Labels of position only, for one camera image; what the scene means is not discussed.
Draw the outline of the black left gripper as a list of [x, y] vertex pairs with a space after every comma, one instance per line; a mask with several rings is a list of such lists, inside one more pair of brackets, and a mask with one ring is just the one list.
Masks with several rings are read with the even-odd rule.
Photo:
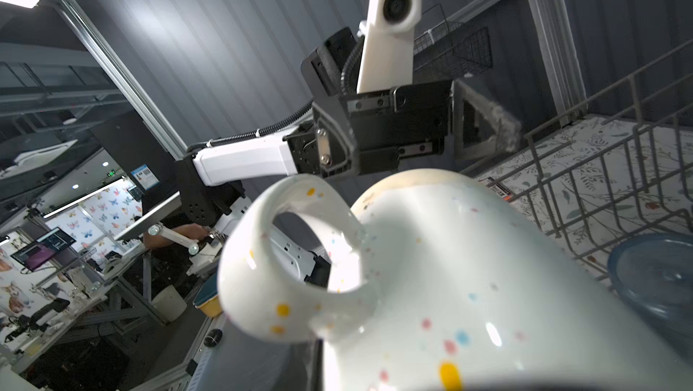
[[[444, 153], [452, 82], [410, 84], [315, 101], [313, 124], [323, 178], [395, 170], [408, 158]], [[522, 124], [480, 79], [453, 81], [453, 156], [458, 164], [511, 154]]]

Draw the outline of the white ceramic mug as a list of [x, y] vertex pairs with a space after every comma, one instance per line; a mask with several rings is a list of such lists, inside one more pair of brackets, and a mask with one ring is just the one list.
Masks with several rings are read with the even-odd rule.
[[317, 176], [249, 207], [218, 264], [224, 313], [321, 340], [327, 390], [689, 390], [692, 369], [476, 180], [416, 169], [353, 205]]

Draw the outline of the blue glass tumbler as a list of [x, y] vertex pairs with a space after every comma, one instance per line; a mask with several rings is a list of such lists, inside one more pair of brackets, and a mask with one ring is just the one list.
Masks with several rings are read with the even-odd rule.
[[635, 236], [613, 249], [607, 271], [618, 297], [692, 362], [692, 237]]

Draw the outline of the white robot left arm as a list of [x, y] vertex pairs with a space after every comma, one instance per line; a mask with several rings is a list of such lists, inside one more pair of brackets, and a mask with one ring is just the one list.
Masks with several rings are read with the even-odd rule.
[[191, 221], [210, 226], [229, 214], [246, 179], [394, 171], [405, 159], [443, 153], [447, 137], [461, 161], [519, 148], [519, 120], [462, 79], [358, 93], [364, 48], [363, 37], [343, 28], [306, 59], [316, 75], [316, 99], [272, 126], [191, 145], [175, 165]]

